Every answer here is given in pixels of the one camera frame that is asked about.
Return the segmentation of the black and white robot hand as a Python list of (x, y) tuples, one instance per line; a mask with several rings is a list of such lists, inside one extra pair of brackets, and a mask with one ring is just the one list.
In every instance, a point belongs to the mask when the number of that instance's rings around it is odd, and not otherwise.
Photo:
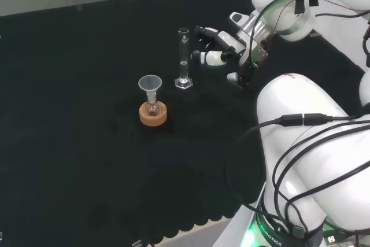
[(191, 60), (209, 67), (224, 66), (228, 62), (236, 63), (238, 70), (229, 73), (227, 79), (243, 89), (247, 88), (257, 68), (250, 63), (249, 48), (243, 39), (234, 38), (225, 31), (199, 25), (194, 31), (199, 42), (206, 46), (206, 50), (194, 50), (190, 54)]

